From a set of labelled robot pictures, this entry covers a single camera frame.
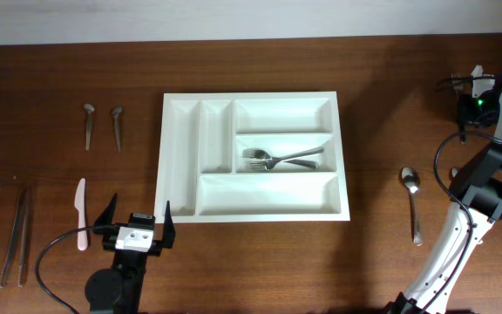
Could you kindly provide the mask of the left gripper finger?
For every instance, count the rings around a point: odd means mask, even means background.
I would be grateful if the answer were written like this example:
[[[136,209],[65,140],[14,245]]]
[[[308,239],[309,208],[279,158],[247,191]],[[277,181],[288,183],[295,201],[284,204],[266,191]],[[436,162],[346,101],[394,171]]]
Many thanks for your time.
[[[117,200],[118,200],[118,194],[114,194],[107,207],[95,220],[94,222],[95,226],[104,226],[112,224],[112,218],[114,216]]]
[[[171,249],[173,247],[175,237],[176,237],[176,230],[171,215],[170,201],[167,201],[164,213],[161,247],[163,249]]]

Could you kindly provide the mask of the steel fork dark handle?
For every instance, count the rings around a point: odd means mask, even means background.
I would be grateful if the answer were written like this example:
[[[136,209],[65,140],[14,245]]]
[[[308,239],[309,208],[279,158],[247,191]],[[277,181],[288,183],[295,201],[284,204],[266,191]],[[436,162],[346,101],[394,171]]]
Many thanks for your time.
[[[458,130],[463,132],[465,130],[465,91],[464,84],[460,81],[460,74],[454,72],[451,75],[451,82],[455,83],[452,90],[457,95],[457,118],[456,123],[458,125]]]

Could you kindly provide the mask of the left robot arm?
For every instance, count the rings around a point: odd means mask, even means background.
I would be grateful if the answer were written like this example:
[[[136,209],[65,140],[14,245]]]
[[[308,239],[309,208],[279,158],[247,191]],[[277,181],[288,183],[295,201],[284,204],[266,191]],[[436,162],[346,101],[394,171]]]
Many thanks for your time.
[[[94,223],[94,233],[102,237],[103,249],[114,257],[109,268],[96,271],[86,282],[90,313],[137,313],[147,258],[170,249],[176,236],[169,202],[165,205],[162,237],[156,240],[153,215],[132,213],[127,223],[112,223],[117,199],[114,195]]]

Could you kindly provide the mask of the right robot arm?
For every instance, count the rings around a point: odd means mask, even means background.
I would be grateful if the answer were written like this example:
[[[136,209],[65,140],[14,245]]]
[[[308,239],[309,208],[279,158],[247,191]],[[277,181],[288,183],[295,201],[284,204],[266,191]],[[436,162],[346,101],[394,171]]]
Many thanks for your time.
[[[417,279],[384,307],[390,314],[444,313],[471,253],[502,220],[502,69],[489,75],[476,66],[471,75],[444,78],[436,88],[457,93],[456,137],[477,136],[488,143],[453,168],[450,185],[441,187],[451,200],[444,228]]]

